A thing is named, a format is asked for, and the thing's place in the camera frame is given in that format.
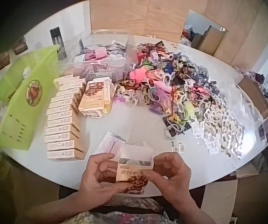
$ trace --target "pile of hair ties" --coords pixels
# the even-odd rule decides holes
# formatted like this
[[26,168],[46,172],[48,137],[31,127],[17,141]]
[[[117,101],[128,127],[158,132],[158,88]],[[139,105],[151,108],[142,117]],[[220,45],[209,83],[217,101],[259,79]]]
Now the pile of hair ties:
[[223,151],[240,157],[244,127],[228,112],[206,68],[181,53],[168,52],[163,42],[138,45],[137,57],[128,79],[115,83],[115,100],[147,105],[162,115],[166,136],[172,138],[193,126],[194,135],[205,138],[211,154]]

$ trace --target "stack of boxes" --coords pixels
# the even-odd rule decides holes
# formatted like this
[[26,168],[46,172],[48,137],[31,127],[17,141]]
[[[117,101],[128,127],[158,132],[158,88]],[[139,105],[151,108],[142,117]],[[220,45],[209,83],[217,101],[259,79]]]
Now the stack of boxes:
[[79,104],[79,111],[84,116],[101,118],[111,111],[114,92],[114,84],[109,77],[89,81]]
[[85,79],[68,75],[54,80],[58,89],[47,109],[48,159],[78,160],[85,157],[80,137],[78,106],[85,90]]

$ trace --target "lime green bag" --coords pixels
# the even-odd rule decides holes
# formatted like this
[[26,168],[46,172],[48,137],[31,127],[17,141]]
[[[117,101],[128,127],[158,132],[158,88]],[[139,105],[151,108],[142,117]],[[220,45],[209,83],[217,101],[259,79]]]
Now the lime green bag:
[[[22,55],[0,80],[0,148],[28,150],[38,117],[58,77],[57,46]],[[24,79],[23,71],[30,67]]]

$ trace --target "floral pattern clothing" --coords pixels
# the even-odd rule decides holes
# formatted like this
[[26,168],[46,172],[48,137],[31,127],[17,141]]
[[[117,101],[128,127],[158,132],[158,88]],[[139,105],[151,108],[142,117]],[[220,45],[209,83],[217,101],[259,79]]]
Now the floral pattern clothing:
[[162,214],[129,214],[119,211],[109,212],[107,214],[92,213],[89,211],[78,214],[77,216],[66,220],[63,224],[176,224],[177,221],[171,221],[166,212],[160,205],[151,198],[123,198],[110,201],[108,206],[125,206],[132,208],[151,209],[154,212]]

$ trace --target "clear plastic container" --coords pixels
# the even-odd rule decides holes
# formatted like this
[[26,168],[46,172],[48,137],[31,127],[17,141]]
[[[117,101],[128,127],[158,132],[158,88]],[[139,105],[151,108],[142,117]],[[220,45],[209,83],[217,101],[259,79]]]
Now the clear plastic container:
[[[58,64],[60,72],[80,75],[87,81],[96,77],[110,77],[113,82],[125,79],[137,63],[134,37],[124,30],[83,32],[64,46],[68,57]],[[89,59],[89,54],[104,48],[106,57]]]

